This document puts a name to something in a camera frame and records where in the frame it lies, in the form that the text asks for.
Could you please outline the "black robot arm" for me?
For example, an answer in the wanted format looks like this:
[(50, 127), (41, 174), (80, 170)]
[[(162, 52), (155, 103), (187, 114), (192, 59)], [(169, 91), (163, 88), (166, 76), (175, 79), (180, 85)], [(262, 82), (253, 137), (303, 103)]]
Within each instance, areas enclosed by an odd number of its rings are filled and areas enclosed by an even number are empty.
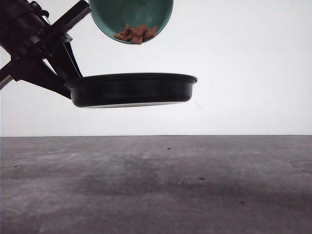
[(50, 24), (49, 12), (35, 1), (2, 0), (0, 45), (11, 60), (0, 70), (0, 87), (23, 80), (70, 98), (65, 84), (82, 74), (68, 31), (89, 13), (88, 2), (80, 0)]

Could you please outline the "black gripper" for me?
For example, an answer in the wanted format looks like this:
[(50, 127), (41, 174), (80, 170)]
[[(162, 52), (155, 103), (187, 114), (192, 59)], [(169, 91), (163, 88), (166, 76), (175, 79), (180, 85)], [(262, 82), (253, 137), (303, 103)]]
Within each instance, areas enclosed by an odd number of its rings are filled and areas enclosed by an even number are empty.
[(0, 70), (0, 86), (24, 80), (71, 99), (64, 85), (82, 74), (76, 62), (70, 31), (91, 13), (88, 2), (78, 1), (53, 24), (49, 12), (36, 2), (0, 2), (0, 44), (11, 60)]

